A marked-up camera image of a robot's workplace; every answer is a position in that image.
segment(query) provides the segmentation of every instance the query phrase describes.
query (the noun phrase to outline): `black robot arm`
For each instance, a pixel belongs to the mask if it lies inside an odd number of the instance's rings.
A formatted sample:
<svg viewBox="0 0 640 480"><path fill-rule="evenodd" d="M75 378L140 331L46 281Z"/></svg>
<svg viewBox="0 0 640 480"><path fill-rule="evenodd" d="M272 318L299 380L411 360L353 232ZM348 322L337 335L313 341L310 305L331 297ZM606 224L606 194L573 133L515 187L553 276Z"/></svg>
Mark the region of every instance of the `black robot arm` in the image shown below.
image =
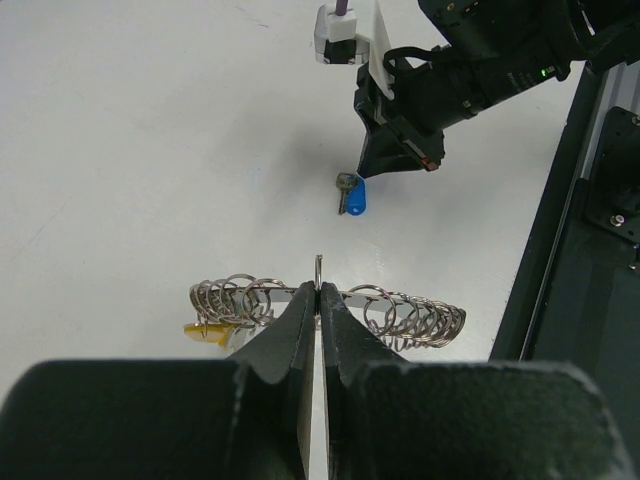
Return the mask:
<svg viewBox="0 0 640 480"><path fill-rule="evenodd" d="M592 71L640 59L637 0L419 0L449 45L390 50L395 98L358 72L355 109L367 129L358 173L433 171L443 130L547 80L570 64ZM412 67L407 58L423 61Z"/></svg>

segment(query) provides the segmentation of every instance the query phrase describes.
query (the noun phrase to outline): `white table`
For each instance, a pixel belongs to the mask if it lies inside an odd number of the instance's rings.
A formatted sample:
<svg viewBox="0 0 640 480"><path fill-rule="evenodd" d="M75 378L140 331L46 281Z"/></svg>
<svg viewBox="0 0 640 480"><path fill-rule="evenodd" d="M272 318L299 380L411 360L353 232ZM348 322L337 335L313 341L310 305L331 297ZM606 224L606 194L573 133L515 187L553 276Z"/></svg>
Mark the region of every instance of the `white table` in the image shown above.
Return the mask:
<svg viewBox="0 0 640 480"><path fill-rule="evenodd" d="M364 128L356 69L315 63L317 0L0 2L0 397L61 357L208 357L182 334L188 287L246 272L297 285L316 253L468 312L421 360L484 360L578 80L446 131L433 174L368 182L339 217L335 176ZM392 44L443 41L386 0Z"/></svg>

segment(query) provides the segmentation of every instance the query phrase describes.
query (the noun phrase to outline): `silver key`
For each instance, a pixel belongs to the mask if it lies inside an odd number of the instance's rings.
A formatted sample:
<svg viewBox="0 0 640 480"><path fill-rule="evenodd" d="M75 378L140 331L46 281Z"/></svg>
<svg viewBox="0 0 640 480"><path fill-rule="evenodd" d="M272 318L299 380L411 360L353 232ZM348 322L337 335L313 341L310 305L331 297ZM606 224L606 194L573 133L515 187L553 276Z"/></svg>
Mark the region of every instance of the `silver key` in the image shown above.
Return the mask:
<svg viewBox="0 0 640 480"><path fill-rule="evenodd" d="M347 211L347 197L358 186L358 176L353 173L341 173L336 178L336 187L340 190L340 208L338 215L344 215Z"/></svg>

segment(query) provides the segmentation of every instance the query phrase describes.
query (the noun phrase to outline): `bolt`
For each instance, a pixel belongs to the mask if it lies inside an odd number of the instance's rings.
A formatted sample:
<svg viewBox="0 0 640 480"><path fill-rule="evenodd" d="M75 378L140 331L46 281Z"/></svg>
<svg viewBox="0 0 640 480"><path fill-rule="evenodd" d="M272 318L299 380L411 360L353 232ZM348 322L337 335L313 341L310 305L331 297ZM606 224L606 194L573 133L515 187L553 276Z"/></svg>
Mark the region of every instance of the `bolt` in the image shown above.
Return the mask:
<svg viewBox="0 0 640 480"><path fill-rule="evenodd" d="M626 222L626 219L622 215L613 215L609 219L609 222L614 227L621 227L622 225L624 225L624 222Z"/></svg>

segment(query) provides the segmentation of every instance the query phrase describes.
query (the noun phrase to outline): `white bracket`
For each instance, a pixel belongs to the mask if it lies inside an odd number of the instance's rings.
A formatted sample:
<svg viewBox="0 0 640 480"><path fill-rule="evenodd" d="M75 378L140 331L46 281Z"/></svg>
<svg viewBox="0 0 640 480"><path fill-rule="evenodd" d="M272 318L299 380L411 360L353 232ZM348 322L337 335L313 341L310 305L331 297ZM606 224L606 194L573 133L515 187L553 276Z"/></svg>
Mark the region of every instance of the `white bracket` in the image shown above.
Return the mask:
<svg viewBox="0 0 640 480"><path fill-rule="evenodd" d="M327 41L356 40L353 63L369 62L369 74L382 93L393 100L393 77L382 63L385 53L391 50L391 44L378 0L350 0L347 13L342 17L335 11L335 2L327 3L318 10L314 33L316 60L328 63L324 56Z"/></svg>

